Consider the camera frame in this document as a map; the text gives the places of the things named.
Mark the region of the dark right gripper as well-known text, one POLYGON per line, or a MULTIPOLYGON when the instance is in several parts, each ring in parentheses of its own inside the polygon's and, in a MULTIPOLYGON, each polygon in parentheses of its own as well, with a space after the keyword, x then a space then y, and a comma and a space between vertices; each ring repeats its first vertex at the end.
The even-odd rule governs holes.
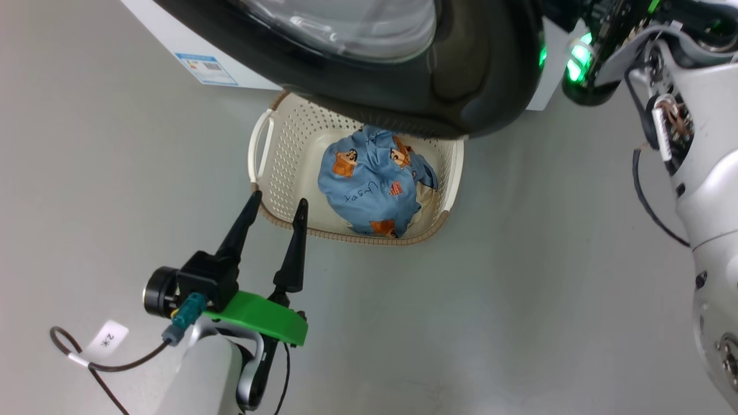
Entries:
POLYGON ((587 28, 567 48, 562 91, 575 104, 598 106, 611 99, 620 84, 620 76, 597 84, 606 61, 648 25, 659 2, 543 1, 542 6, 544 16, 566 32, 574 31, 579 22, 587 28))

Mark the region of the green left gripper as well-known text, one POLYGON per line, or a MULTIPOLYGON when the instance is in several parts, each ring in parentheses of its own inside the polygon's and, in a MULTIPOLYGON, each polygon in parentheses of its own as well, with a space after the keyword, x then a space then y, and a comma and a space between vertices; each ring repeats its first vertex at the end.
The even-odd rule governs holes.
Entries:
MULTIPOLYGON (((253 191, 216 251, 216 258, 230 258, 240 263, 248 230, 256 221, 261 202, 262 191, 253 191)), ((276 292, 298 293, 303 290, 308 211, 308 200, 301 199, 293 216, 293 234, 284 261, 274 275, 276 292)), ((207 310, 204 315, 294 346, 303 346, 307 337, 308 323, 302 315, 251 292, 239 291, 223 311, 207 310)))

